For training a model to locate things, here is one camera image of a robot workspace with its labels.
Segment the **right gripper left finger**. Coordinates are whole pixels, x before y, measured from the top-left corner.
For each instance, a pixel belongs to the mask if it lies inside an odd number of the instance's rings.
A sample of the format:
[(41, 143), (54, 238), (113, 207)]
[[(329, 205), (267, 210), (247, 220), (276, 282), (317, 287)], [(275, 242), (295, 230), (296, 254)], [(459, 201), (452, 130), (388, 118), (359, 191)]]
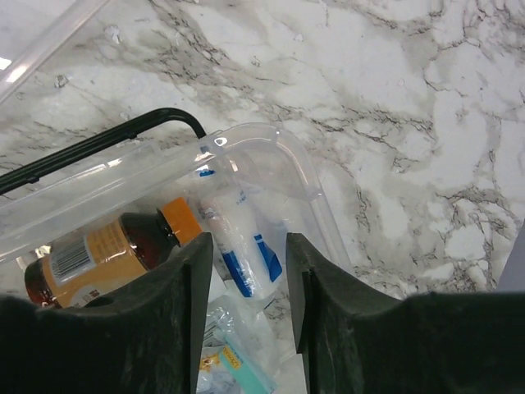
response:
[(203, 233), (80, 309), (3, 296), (2, 392), (195, 392), (212, 260), (212, 238)]

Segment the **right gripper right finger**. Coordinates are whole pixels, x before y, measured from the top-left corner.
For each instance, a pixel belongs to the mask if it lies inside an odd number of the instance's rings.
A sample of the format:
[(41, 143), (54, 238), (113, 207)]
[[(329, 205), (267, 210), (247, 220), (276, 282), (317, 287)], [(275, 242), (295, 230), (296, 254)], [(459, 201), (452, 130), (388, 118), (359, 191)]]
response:
[(286, 268), (308, 392), (523, 392), (523, 293), (430, 292), (398, 300), (336, 266), (298, 233), (287, 236)]

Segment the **teal bandage packet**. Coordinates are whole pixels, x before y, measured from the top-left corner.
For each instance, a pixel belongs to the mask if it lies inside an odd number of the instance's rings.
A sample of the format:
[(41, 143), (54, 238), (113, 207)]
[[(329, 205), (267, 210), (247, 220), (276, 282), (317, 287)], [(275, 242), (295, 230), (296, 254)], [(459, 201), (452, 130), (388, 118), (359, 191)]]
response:
[(276, 340), (266, 316), (217, 300), (208, 306), (197, 393), (273, 393)]

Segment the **brown medicine bottle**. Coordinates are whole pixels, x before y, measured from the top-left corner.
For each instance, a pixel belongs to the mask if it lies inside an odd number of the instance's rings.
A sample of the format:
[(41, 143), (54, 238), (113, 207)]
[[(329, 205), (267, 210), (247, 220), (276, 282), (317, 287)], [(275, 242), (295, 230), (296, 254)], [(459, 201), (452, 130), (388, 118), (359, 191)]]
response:
[(40, 306), (84, 307), (167, 261), (202, 232), (185, 199), (156, 213), (123, 213), (85, 234), (51, 244), (25, 270), (25, 289)]

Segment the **white blue tube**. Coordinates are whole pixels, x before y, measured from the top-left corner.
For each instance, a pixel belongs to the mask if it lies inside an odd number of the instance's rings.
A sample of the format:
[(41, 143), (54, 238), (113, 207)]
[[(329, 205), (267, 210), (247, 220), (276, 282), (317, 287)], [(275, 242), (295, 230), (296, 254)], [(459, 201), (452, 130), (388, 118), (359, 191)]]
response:
[(198, 211), (217, 243), (240, 294), (264, 300), (276, 289), (282, 266), (258, 228), (248, 196), (211, 168), (199, 172)]

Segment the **clear first aid box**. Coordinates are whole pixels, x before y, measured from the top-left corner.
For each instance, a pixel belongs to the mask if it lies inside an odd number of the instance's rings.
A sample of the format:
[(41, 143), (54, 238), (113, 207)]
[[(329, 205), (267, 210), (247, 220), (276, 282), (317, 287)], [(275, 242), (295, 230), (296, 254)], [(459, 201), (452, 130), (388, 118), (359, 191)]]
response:
[(132, 139), (169, 121), (187, 124), (199, 140), (170, 155), (135, 150), (116, 163), (100, 163), (1, 208), (1, 260), (9, 262), (35, 247), (64, 236), (106, 214), (176, 181), (213, 159), (237, 149), (275, 148), (285, 156), (282, 182), (307, 205), (314, 227), (307, 238), (331, 262), (349, 268), (350, 261), (317, 173), (293, 135), (263, 124), (246, 124), (205, 135), (200, 123), (176, 108), (159, 108), (87, 140), (41, 158), (1, 178), (8, 193), (73, 163)]

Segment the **clear plastic tray insert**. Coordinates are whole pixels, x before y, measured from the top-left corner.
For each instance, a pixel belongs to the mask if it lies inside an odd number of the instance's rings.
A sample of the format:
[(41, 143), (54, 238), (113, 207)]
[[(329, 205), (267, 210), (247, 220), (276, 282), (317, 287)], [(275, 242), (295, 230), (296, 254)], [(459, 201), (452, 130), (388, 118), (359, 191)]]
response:
[(106, 4), (105, 0), (2, 0), (1, 101)]

